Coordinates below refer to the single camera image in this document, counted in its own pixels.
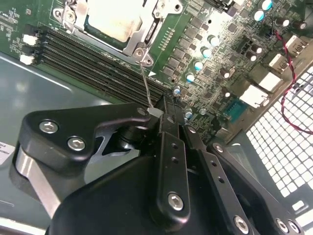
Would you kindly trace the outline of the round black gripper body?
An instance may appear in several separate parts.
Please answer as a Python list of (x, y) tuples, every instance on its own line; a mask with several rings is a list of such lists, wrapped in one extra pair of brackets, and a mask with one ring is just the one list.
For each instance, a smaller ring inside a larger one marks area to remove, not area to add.
[(153, 197), (151, 157), (136, 158), (70, 195), (57, 209), (51, 235), (179, 235), (191, 216), (188, 196), (176, 211), (177, 199)]

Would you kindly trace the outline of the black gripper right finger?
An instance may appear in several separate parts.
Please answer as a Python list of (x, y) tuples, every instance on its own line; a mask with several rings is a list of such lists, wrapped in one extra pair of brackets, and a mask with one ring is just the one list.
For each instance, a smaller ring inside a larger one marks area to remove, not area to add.
[(181, 235), (302, 235), (295, 218), (223, 147), (185, 123), (191, 216)]

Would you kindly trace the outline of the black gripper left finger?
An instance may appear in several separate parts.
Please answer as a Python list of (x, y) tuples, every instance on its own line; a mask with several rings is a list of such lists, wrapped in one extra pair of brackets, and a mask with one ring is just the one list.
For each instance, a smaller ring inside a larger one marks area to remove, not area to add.
[(163, 96), (153, 115), (136, 103), (36, 111), (22, 120), (11, 180), (36, 194), (51, 221), (73, 193), (136, 158), (155, 161), (153, 197), (188, 196), (180, 101)]

